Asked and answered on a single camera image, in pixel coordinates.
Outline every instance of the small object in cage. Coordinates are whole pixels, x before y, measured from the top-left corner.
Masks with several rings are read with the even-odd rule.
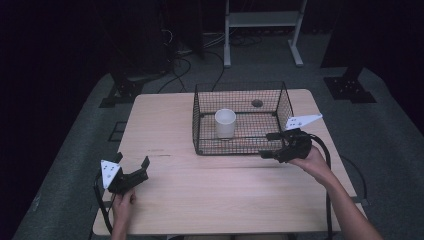
[[[215,114],[231,109],[236,124],[231,137],[217,133]],[[293,116],[284,82],[197,84],[193,103],[193,144],[198,155],[259,154],[281,149],[281,140],[268,141],[267,133],[283,132]]]
[[[236,114],[231,109],[220,109],[215,113],[215,128],[218,138],[230,139],[234,137],[236,128]]]

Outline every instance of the wire cage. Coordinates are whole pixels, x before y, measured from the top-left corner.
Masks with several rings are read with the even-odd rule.
[[[234,137],[221,139],[215,131],[215,113],[236,113]],[[282,132],[293,116],[284,82],[197,84],[193,103],[193,143],[198,155],[249,155],[281,149],[281,140],[267,133]]]

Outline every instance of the dark background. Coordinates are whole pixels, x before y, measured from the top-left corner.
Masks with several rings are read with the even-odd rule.
[[[175,5],[181,1],[167,2],[177,8]],[[137,56],[128,53],[132,50],[131,31],[123,24],[116,1],[4,0],[0,4],[0,237],[8,239],[30,206],[87,96],[109,72],[111,57],[120,51],[132,60]],[[197,26],[205,31],[223,30],[224,1],[191,0],[186,4],[193,14],[200,10],[189,22],[200,20]],[[231,7],[242,9],[243,4],[243,0],[232,1]],[[302,31],[322,34],[334,29],[323,66],[347,66],[352,56],[358,57],[386,82],[423,131],[423,116],[419,113],[423,109],[423,4],[361,0],[345,1],[341,6],[335,0],[308,3]],[[297,7],[298,1],[269,0],[258,1],[252,10]],[[169,21],[158,24],[176,24],[172,18],[175,12],[167,10],[170,13],[164,17],[170,17]],[[159,71],[154,67],[143,70]]]

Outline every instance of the gray carpet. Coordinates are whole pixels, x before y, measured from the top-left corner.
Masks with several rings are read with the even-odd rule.
[[[424,138],[400,106],[391,97],[384,82],[367,69],[360,82],[377,103],[352,104],[333,100],[323,78],[340,76],[345,69],[319,68],[329,35],[301,35],[299,51],[305,65],[297,68],[287,46],[287,37],[265,37],[260,44],[232,48],[232,67],[221,82],[285,81],[287,88],[309,89],[342,156],[352,160],[362,171],[368,186],[370,206],[365,212],[385,239],[420,239],[424,236]],[[208,49],[222,56],[222,47]],[[210,53],[201,60],[185,57],[190,71],[161,92],[193,92],[197,83],[213,83],[222,71],[221,60]],[[177,74],[188,67],[175,62]],[[156,93],[168,80],[145,85],[143,93]],[[91,235],[97,211],[92,190],[101,159],[110,159],[119,143],[108,138],[117,121],[126,121],[131,104],[99,108],[113,86],[110,75],[99,80],[83,106],[60,152],[47,174],[32,207],[23,219],[15,239],[107,239]],[[355,169],[345,163],[359,196],[363,193]],[[324,239],[326,233],[299,233],[299,240]],[[129,239],[154,239],[130,236]],[[343,239],[338,234],[335,239]]]

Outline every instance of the white paper cup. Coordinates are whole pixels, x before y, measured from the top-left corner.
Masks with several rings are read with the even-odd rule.
[[[232,138],[236,129],[236,114],[223,108],[215,113],[215,130],[218,138]]]

